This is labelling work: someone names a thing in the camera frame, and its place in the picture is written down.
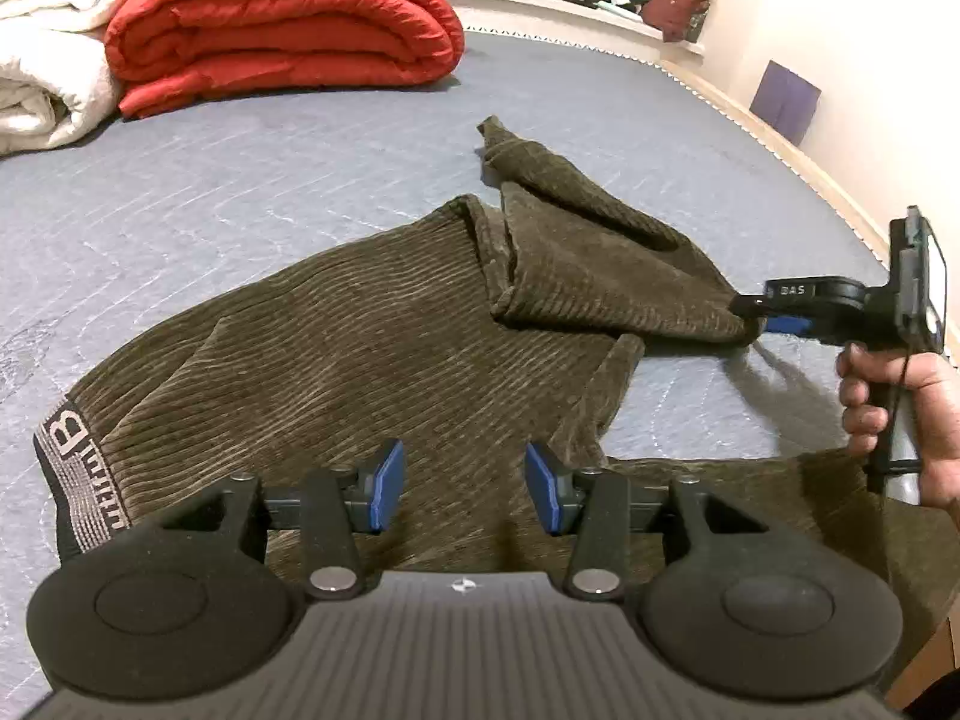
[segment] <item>folded red blanket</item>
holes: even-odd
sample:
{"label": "folded red blanket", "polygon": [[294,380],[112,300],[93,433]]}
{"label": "folded red blanket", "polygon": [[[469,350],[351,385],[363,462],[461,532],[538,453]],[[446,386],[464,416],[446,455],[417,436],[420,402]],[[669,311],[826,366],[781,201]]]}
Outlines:
{"label": "folded red blanket", "polygon": [[104,38],[143,117],[254,89],[413,86],[450,73],[464,33],[446,0],[127,0]]}

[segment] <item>human hand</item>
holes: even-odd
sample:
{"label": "human hand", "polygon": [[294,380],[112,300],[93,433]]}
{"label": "human hand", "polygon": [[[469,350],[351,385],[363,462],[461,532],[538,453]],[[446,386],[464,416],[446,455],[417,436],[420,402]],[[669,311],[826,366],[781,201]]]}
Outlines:
{"label": "human hand", "polygon": [[[870,406],[870,382],[899,384],[904,351],[868,352],[849,343],[837,356],[843,429],[850,435],[848,452],[859,457],[877,446],[887,426],[886,409]],[[920,502],[945,509],[960,498],[960,375],[939,354],[910,357],[904,386],[912,389],[917,415],[917,439],[923,471]]]}

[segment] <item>white wall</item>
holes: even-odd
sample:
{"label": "white wall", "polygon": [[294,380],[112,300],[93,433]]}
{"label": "white wall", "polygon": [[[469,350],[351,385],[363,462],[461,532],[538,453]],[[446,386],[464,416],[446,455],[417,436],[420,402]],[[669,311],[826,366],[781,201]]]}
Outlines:
{"label": "white wall", "polygon": [[960,0],[716,0],[699,72],[749,105],[769,60],[822,90],[803,143],[886,232],[920,205],[960,317]]}

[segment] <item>brown corduroy sweater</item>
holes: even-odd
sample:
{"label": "brown corduroy sweater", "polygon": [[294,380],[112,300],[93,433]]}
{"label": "brown corduroy sweater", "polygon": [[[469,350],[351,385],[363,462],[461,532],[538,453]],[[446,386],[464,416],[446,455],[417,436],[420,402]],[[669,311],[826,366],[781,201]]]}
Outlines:
{"label": "brown corduroy sweater", "polygon": [[[742,344],[758,328],[728,312],[733,289],[684,235],[496,118],[480,131],[501,209],[461,196],[317,254],[162,322],[71,389],[35,441],[61,555],[235,469],[292,484],[311,464],[347,464],[400,437],[405,494],[391,531],[363,539],[368,563],[554,570],[569,544],[536,523],[526,440],[651,484],[691,466],[608,461],[600,449],[642,337]],[[903,658],[946,614],[960,541],[943,512],[880,507],[839,453],[696,466],[890,579]],[[289,573],[296,538],[276,538],[269,560]],[[636,538],[634,562],[650,576],[659,544]]]}

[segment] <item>gray bed sheet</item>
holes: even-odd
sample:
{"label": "gray bed sheet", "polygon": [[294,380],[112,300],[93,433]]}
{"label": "gray bed sheet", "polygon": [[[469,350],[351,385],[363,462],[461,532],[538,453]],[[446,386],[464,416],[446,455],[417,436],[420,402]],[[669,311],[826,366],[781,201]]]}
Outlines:
{"label": "gray bed sheet", "polygon": [[[689,234],[741,292],[775,276],[885,280],[829,205],[660,69],[517,37],[469,34],[454,76],[430,89],[204,103],[0,160],[0,718],[47,690],[24,632],[56,566],[38,420],[120,344],[205,298],[465,191],[496,203],[475,130],[491,113]],[[776,336],[726,354],[661,349],[635,372],[606,450],[840,445],[834,355]]]}

